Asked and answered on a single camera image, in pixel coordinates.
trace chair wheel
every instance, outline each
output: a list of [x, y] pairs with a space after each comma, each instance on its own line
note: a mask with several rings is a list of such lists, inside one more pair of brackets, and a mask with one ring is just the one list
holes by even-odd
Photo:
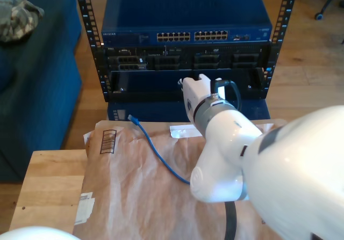
[[315, 20], [322, 20], [323, 14], [322, 13], [317, 13], [316, 16], [314, 16]]

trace blue couch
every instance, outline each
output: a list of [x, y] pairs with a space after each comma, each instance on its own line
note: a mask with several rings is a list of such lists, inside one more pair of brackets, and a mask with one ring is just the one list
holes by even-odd
[[45, 11], [38, 27], [0, 45], [0, 181], [23, 180], [33, 151], [61, 147], [81, 88], [76, 0], [29, 1]]

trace brown paper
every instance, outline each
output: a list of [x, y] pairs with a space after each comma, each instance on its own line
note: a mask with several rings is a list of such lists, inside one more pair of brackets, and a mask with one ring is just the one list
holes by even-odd
[[[75, 226], [74, 235], [82, 240], [224, 239], [224, 203], [197, 201], [189, 185], [174, 177], [153, 153], [142, 132], [119, 124], [101, 121], [96, 125], [82, 188], [82, 192], [93, 192], [95, 204], [87, 222]], [[174, 139], [166, 125], [152, 124], [164, 128], [147, 126], [159, 154], [189, 180], [205, 140]], [[262, 223], [249, 201], [235, 205], [235, 239], [280, 239]]]

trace wooden floor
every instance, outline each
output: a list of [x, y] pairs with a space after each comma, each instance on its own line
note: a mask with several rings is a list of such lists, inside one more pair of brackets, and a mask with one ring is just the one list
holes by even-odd
[[[92, 0], [98, 29], [102, 27], [106, 0]], [[334, 0], [321, 21], [314, 14], [326, 0], [297, 0], [279, 55], [267, 103], [272, 118], [292, 120], [314, 110], [344, 104], [344, 9]], [[264, 0], [273, 24], [281, 0]], [[76, 48], [83, 88], [75, 107], [65, 149], [84, 148], [83, 134], [106, 119], [107, 105], [85, 31]], [[8, 230], [20, 184], [0, 184], [0, 233]]]

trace wooden table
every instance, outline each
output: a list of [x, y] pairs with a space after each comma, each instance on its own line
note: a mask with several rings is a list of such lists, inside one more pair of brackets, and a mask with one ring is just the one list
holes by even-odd
[[10, 230], [46, 226], [72, 234], [86, 164], [85, 150], [35, 151]]

